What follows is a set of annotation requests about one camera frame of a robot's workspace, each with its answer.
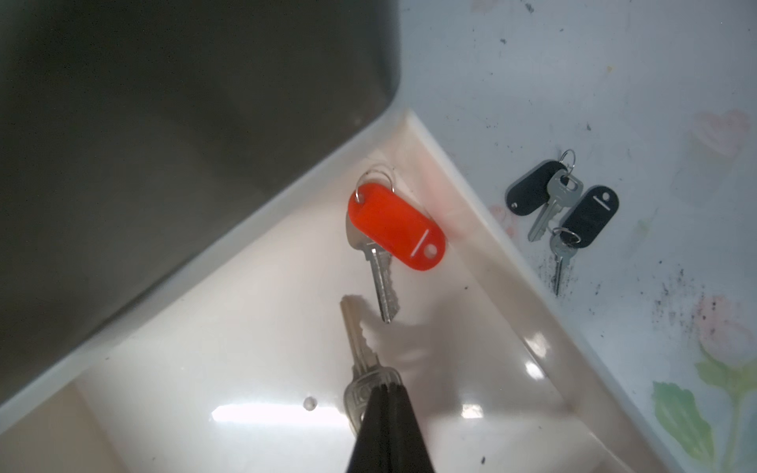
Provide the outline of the white drawer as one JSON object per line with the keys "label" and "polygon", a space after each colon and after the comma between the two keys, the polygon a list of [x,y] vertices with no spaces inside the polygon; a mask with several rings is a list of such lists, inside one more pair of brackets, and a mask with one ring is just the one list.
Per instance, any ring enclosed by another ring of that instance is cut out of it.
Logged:
{"label": "white drawer", "polygon": [[[432,218],[428,271],[393,259],[394,321],[347,202],[394,186]],[[5,472],[357,470],[377,447],[438,472],[662,472],[599,364],[413,112],[382,119],[222,238],[1,411]]]}

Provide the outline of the red tag key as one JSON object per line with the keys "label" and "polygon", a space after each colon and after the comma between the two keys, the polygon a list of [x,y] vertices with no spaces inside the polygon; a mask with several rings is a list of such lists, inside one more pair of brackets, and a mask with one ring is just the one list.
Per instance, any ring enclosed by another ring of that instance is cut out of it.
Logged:
{"label": "red tag key", "polygon": [[402,378],[396,369],[383,366],[369,346],[361,325],[366,313],[363,300],[344,296],[340,308],[353,358],[353,378],[344,390],[343,403],[351,429],[358,436],[372,390],[383,384],[402,385]]}
{"label": "red tag key", "polygon": [[374,165],[358,178],[348,199],[346,232],[350,246],[370,263],[380,317],[386,324],[399,312],[390,277],[392,262],[423,272],[438,266],[446,253],[441,227],[396,192],[387,165]]}

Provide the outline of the black car key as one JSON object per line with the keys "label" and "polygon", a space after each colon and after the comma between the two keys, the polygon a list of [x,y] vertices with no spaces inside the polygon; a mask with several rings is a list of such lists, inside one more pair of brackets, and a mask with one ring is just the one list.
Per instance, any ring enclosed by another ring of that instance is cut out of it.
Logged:
{"label": "black car key", "polygon": [[506,204],[516,216],[528,216],[540,209],[528,233],[530,242],[540,240],[563,209],[578,203],[584,184],[573,174],[576,163],[575,151],[568,149],[559,160],[543,162],[508,189]]}

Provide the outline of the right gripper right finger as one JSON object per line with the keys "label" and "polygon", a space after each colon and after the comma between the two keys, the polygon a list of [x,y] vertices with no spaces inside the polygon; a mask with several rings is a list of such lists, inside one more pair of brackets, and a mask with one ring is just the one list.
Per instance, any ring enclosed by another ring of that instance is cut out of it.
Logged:
{"label": "right gripper right finger", "polygon": [[407,389],[399,384],[388,388],[388,471],[435,472]]}

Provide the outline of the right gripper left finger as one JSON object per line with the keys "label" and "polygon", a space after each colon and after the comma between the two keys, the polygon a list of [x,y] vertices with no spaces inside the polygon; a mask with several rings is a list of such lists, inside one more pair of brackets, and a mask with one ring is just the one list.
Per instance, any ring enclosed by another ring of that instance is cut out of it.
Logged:
{"label": "right gripper left finger", "polygon": [[390,471],[390,441],[388,440],[386,407],[388,407],[388,386],[375,387],[347,466],[348,473]]}

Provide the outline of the grey three-drawer cabinet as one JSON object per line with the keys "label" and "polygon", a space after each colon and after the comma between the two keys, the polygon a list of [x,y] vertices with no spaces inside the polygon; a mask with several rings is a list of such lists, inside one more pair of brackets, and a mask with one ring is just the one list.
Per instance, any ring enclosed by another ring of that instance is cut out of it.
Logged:
{"label": "grey three-drawer cabinet", "polygon": [[1,5],[1,426],[392,104],[395,1]]}

